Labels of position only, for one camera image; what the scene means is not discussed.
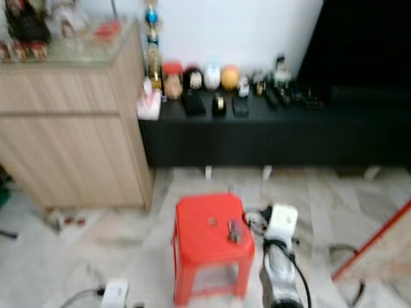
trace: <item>black television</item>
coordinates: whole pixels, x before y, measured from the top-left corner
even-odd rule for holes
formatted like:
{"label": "black television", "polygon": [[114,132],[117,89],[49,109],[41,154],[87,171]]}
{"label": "black television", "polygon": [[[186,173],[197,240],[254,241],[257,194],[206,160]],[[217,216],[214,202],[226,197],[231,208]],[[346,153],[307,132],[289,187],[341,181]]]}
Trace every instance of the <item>black television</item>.
{"label": "black television", "polygon": [[411,105],[411,17],[397,1],[324,1],[298,82],[326,103]]}

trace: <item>stool seat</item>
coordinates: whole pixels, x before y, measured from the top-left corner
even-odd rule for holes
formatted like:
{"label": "stool seat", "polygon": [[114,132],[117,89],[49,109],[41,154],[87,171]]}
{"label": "stool seat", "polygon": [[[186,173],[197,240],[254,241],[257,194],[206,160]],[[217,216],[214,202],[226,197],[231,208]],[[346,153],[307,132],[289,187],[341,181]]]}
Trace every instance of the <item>stool seat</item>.
{"label": "stool seat", "polygon": [[[250,230],[242,221],[243,205],[233,194],[188,196],[176,206],[174,249],[174,301],[186,305],[193,296],[234,292],[243,297],[254,256]],[[240,229],[238,243],[229,239],[229,222]],[[197,271],[206,266],[238,265],[237,284],[192,292]]]}

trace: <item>wooden cabinet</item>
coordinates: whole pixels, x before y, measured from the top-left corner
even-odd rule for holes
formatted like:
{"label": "wooden cabinet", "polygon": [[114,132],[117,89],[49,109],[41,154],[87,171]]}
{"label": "wooden cabinet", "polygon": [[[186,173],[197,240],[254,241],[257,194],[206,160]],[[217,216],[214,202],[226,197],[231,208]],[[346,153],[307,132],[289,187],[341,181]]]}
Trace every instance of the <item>wooden cabinet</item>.
{"label": "wooden cabinet", "polygon": [[135,110],[142,62],[134,25],[106,68],[5,66],[0,162],[44,208],[150,207]]}

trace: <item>marble floor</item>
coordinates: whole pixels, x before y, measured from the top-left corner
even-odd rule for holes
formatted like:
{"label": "marble floor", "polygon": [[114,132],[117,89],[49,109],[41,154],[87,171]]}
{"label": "marble floor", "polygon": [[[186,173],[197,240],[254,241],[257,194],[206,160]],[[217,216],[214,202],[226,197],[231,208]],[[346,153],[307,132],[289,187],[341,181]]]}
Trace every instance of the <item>marble floor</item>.
{"label": "marble floor", "polygon": [[[173,307],[173,257],[170,246],[175,205],[185,195],[231,191],[245,208],[287,203],[299,211],[295,248],[305,272],[313,307],[348,307],[356,285],[336,286],[330,273],[328,246],[360,246],[411,197],[411,176],[402,169],[384,169],[375,180],[338,177],[328,169],[275,170],[261,181],[260,169],[213,170],[211,180],[199,169],[158,170],[153,207],[94,209],[73,212],[87,218],[83,227],[55,232],[37,205],[14,191],[0,209],[2,228],[18,231],[16,241],[0,238],[0,308],[57,308],[73,293],[104,284],[111,277],[128,279],[127,307]],[[189,307],[263,307],[259,272],[263,254],[256,241],[249,292],[243,300],[231,295],[192,300]],[[230,271],[201,272],[196,287],[224,284]],[[301,296],[305,294],[298,283]],[[359,308],[411,307],[411,279],[369,281]],[[99,307],[84,298],[70,307]]]}

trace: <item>cabinet leg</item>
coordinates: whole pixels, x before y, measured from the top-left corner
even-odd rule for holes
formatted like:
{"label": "cabinet leg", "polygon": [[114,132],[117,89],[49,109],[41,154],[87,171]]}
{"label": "cabinet leg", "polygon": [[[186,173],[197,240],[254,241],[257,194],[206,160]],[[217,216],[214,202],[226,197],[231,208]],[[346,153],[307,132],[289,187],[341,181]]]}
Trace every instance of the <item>cabinet leg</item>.
{"label": "cabinet leg", "polygon": [[272,166],[264,166],[263,168],[263,181],[268,181],[271,176]]}
{"label": "cabinet leg", "polygon": [[375,179],[375,177],[380,171],[381,171],[380,166],[370,166],[367,168],[367,170],[365,170],[364,179],[366,181],[372,181]]}
{"label": "cabinet leg", "polygon": [[213,171],[213,167],[211,166],[206,166],[205,167],[205,179],[206,180],[211,180],[211,172]]}

